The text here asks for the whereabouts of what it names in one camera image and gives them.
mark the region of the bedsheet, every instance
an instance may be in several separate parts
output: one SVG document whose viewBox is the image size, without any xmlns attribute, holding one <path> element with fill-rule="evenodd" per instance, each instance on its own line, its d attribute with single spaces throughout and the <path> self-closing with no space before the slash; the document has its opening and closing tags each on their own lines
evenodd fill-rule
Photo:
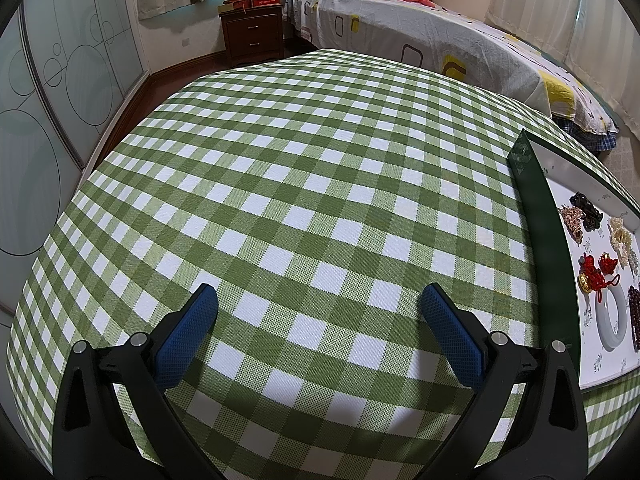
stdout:
<svg viewBox="0 0 640 480">
<path fill-rule="evenodd" d="M 506 161 L 523 128 L 637 206 L 542 114 L 405 64 L 320 50 L 188 84 L 82 185 L 25 284 L 7 367 L 35 449 L 50 465 L 75 341 L 149 332 L 206 282 L 217 323 L 167 395 L 229 479 L 412 478 L 471 398 L 420 317 L 424 285 L 439 282 L 488 330 L 537 343 L 534 264 Z M 633 372 L 584 394 L 591 466 L 639 393 Z"/>
<path fill-rule="evenodd" d="M 318 48 L 340 48 L 441 73 L 567 118 L 585 132 L 617 133 L 597 99 L 532 46 L 438 6 L 400 0 L 287 0 L 284 16 Z"/>
</svg>

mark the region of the blue gripper pad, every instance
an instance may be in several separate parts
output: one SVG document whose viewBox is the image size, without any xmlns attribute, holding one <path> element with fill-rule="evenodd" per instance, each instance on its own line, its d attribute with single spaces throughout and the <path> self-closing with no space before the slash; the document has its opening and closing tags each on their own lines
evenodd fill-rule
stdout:
<svg viewBox="0 0 640 480">
<path fill-rule="evenodd" d="M 433 285 L 424 288 L 420 309 L 460 383 L 477 393 L 484 383 L 484 367 L 472 337 Z"/>
<path fill-rule="evenodd" d="M 187 311 L 156 353 L 154 380 L 161 391 L 178 385 L 218 316 L 218 295 L 212 286 L 201 286 L 199 295 L 192 300 L 190 306 L 187 303 L 183 307 Z"/>
</svg>

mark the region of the sliding wardrobe door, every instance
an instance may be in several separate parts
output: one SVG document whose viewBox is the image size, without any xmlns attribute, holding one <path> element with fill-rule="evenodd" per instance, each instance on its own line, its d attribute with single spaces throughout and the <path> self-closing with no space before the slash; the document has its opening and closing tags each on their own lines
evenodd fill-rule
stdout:
<svg viewBox="0 0 640 480">
<path fill-rule="evenodd" d="M 24 0 L 33 65 L 85 166 L 142 65 L 124 0 Z"/>
<path fill-rule="evenodd" d="M 0 37 L 0 304 L 13 311 L 143 75 L 126 0 L 24 0 Z"/>
<path fill-rule="evenodd" d="M 38 98 L 16 14 L 0 37 L 0 303 L 9 309 L 79 178 Z"/>
</svg>

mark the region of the table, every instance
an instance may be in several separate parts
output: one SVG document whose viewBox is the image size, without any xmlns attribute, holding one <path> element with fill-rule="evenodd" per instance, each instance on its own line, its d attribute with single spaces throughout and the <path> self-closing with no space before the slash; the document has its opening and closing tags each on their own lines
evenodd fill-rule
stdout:
<svg viewBox="0 0 640 480">
<path fill-rule="evenodd" d="M 8 371 L 42 459 L 71 344 L 150 331 L 207 282 L 218 321 L 168 397 L 228 478 L 411 478 L 471 398 L 418 314 L 424 285 L 537 342 L 506 165 L 522 128 L 620 186 L 525 105 L 359 54 L 216 73 L 171 96 L 81 187 L 24 288 Z M 633 415 L 639 377 L 584 395 L 591 466 Z"/>
</svg>

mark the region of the white jade bangle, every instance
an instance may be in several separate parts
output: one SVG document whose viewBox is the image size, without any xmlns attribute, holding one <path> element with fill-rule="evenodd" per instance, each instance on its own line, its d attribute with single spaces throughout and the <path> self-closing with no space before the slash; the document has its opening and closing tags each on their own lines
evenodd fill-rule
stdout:
<svg viewBox="0 0 640 480">
<path fill-rule="evenodd" d="M 613 280 L 613 276 L 607 275 L 604 277 L 606 282 Z M 607 289 L 609 289 L 613 295 L 613 299 L 616 301 L 616 307 L 618 309 L 618 331 L 613 332 L 611 326 L 611 318 L 609 317 L 609 307 L 607 306 Z M 598 302 L 598 295 L 596 294 L 596 323 L 598 325 L 598 333 L 600 334 L 600 340 L 602 345 L 611 352 L 614 348 L 622 343 L 625 338 L 626 326 L 628 322 L 628 308 L 626 307 L 625 293 L 622 290 L 620 282 L 616 286 L 609 285 L 602 290 L 602 302 Z"/>
</svg>

